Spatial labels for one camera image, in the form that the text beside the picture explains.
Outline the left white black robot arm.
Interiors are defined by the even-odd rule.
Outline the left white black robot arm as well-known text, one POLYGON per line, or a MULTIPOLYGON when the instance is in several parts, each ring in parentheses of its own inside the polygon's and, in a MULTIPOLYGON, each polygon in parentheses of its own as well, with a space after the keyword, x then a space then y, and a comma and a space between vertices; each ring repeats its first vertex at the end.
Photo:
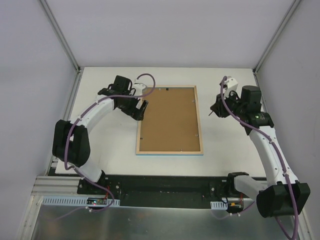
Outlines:
POLYGON ((88 188, 99 195, 105 191, 105 173, 91 159, 89 134, 93 128, 115 109, 136 121, 142 121, 148 101, 144 99, 153 89, 124 76, 102 88, 94 101, 81 114, 70 120, 60 119, 54 128, 52 155, 64 163, 66 170, 74 170, 89 181, 88 188))

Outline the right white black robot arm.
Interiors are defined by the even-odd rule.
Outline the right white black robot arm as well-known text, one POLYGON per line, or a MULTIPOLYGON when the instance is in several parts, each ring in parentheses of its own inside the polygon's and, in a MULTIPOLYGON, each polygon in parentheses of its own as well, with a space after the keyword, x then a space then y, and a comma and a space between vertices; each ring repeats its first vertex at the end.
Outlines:
POLYGON ((210 107, 219 118, 232 116, 244 128, 258 152, 267 181, 262 185, 246 172, 232 172, 227 176, 224 191, 233 198, 243 193, 254 200, 264 218, 299 215, 311 190, 289 167, 280 149, 272 118, 261 110, 261 97, 257 86, 245 85, 238 95, 236 87, 224 85, 210 107))

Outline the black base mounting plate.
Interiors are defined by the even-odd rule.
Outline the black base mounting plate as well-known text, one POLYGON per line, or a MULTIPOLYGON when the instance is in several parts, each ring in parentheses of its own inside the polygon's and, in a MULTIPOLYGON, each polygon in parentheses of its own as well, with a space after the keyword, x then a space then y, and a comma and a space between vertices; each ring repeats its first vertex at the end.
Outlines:
POLYGON ((225 176, 107 175, 101 186, 122 207, 209 209, 211 202, 247 198, 227 191, 225 176))

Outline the left aluminium corner post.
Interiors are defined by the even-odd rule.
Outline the left aluminium corner post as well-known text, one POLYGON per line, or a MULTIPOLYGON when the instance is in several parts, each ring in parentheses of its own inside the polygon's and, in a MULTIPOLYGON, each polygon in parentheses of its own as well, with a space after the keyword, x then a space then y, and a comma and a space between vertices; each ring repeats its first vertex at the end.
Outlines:
POLYGON ((67 42, 67 39, 48 3, 47 0, 38 0, 39 5, 41 6, 55 36, 57 37, 63 51, 65 52, 67 58, 69 59, 70 63, 72 64, 73 68, 77 73, 81 71, 81 66, 79 65, 78 61, 75 58, 75 55, 72 52, 70 45, 67 42))

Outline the aluminium corner post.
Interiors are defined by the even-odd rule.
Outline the aluminium corner post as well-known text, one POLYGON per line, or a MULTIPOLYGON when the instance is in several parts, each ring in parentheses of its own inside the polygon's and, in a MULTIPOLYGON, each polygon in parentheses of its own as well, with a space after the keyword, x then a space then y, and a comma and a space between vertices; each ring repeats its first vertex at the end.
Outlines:
POLYGON ((77 73, 81 71, 81 66, 79 65, 78 61, 75 58, 75 55, 72 52, 70 45, 67 42, 67 39, 48 3, 47 0, 38 0, 39 5, 41 6, 55 36, 57 37, 63 51, 65 52, 67 58, 69 59, 70 63, 72 64, 73 68, 77 73))
POLYGON ((257 61, 256 65, 252 69, 254 75, 258 73, 261 69, 262 65, 264 64, 265 60, 267 59, 268 55, 270 54, 271 50, 279 40, 280 36, 282 35, 283 31, 285 30, 286 26, 288 25, 289 21, 297 11, 298 7, 301 5, 302 0, 293 0, 284 14, 282 20, 280 21, 278 27, 276 28, 275 32, 273 33, 270 41, 266 45, 262 55, 260 56, 259 60, 257 61))

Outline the front aluminium rail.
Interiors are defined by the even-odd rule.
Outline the front aluminium rail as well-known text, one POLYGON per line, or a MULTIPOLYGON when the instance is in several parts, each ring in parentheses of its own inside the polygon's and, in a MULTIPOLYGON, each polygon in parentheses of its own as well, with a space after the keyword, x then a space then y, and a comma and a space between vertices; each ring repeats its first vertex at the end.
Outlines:
MULTIPOLYGON (((240 192, 227 189, 226 176, 143 176, 108 175, 105 187, 109 187, 117 199, 129 192, 196 193, 210 197, 239 197, 240 192)), ((100 195, 106 191, 76 176, 38 176, 33 195, 100 195)))

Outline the right aluminium corner post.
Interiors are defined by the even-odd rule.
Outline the right aluminium corner post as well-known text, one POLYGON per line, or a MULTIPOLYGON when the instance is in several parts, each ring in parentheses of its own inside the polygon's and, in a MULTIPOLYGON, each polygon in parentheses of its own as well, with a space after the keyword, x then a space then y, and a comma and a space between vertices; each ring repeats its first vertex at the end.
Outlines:
POLYGON ((298 7, 301 5, 302 0, 293 0, 284 14, 282 20, 280 21, 278 27, 276 28, 275 32, 273 33, 270 41, 266 45, 262 55, 260 56, 259 60, 257 61, 256 65, 252 69, 254 75, 258 73, 261 69, 262 65, 264 64, 265 60, 267 59, 268 55, 270 54, 271 50, 279 40, 280 36, 282 35, 283 31, 285 30, 286 26, 288 25, 289 21, 297 11, 298 7))

